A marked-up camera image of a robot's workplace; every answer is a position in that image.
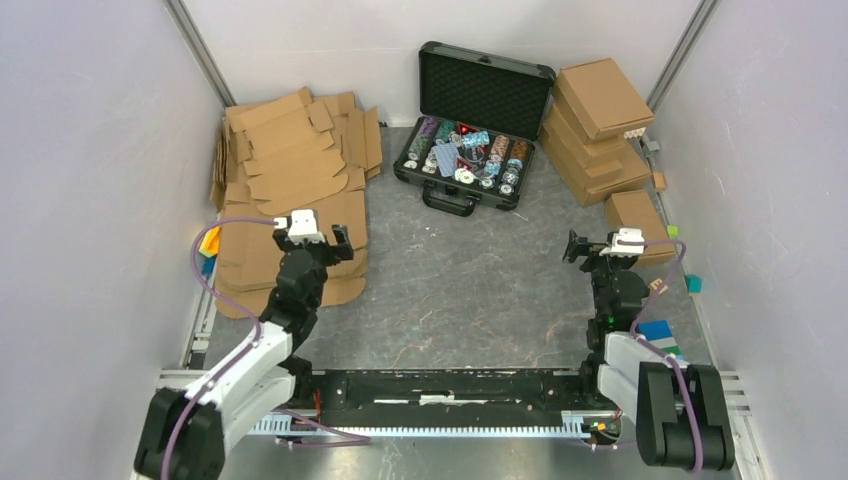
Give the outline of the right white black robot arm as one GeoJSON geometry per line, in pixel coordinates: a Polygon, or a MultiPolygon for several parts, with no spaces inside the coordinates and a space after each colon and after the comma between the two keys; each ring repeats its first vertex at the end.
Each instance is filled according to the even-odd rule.
{"type": "Polygon", "coordinates": [[[691,364],[649,339],[643,316],[660,290],[632,269],[651,244],[638,228],[620,227],[603,242],[568,234],[563,259],[589,274],[595,307],[578,396],[591,408],[612,401],[634,423],[637,449],[648,466],[730,470],[735,446],[719,371],[691,364]]]}

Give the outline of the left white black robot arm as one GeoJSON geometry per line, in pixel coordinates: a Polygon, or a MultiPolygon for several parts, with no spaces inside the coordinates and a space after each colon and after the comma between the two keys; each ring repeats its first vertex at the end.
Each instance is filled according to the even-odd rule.
{"type": "Polygon", "coordinates": [[[269,300],[253,319],[252,333],[213,368],[181,389],[163,387],[152,397],[133,469],[150,479],[216,479],[227,455],[274,408],[306,405],[313,379],[284,362],[317,322],[327,270],[352,260],[346,226],[335,225],[333,243],[311,210],[271,221],[284,256],[269,300]]]}

